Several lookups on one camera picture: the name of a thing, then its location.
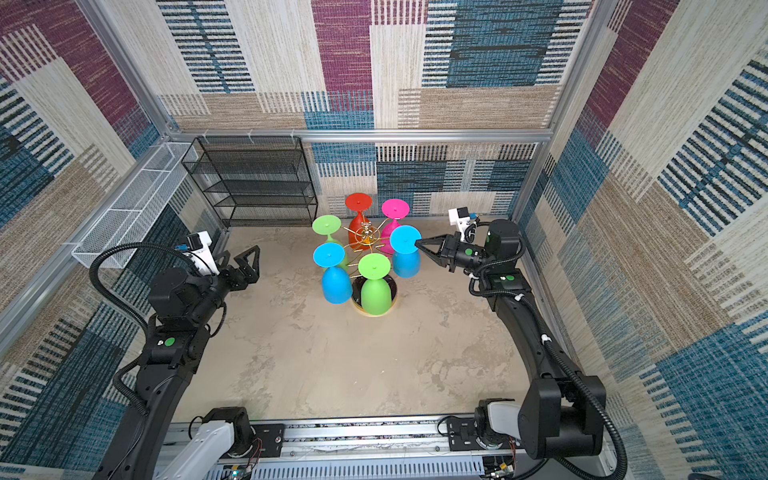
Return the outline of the green front wine glass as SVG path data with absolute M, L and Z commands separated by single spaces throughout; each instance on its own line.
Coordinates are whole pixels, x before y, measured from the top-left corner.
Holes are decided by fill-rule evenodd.
M 391 308 L 391 289 L 385 280 L 390 269 L 390 260 L 380 253 L 366 254 L 358 263 L 358 271 L 365 279 L 361 288 L 361 306 L 369 315 L 380 316 Z

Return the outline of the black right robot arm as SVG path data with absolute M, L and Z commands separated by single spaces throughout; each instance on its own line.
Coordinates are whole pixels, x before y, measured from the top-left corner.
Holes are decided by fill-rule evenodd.
M 604 385 L 582 372 L 543 320 L 532 288 L 517 267 L 526 252 L 518 225 L 491 221 L 482 246 L 464 241 L 460 232 L 420 239 L 415 246 L 437 265 L 467 274 L 470 294 L 486 299 L 510 333 L 530 380 L 511 435 L 537 460 L 598 455 L 603 420 L 561 365 L 566 364 L 600 403 L 606 400 Z

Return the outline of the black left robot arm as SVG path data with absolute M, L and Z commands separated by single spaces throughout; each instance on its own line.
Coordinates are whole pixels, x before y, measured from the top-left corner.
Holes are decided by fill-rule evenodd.
M 153 316 L 144 319 L 106 288 L 99 269 L 126 250 L 155 250 L 183 261 L 152 282 L 149 302 Z M 92 262 L 89 279 L 117 309 L 135 321 L 145 336 L 137 358 L 113 377 L 115 389 L 129 406 L 97 469 L 98 479 L 150 479 L 180 400 L 197 373 L 205 348 L 214 336 L 208 326 L 226 296 L 258 282 L 260 249 L 253 246 L 235 257 L 223 253 L 206 273 L 181 251 L 148 242 L 111 247 Z

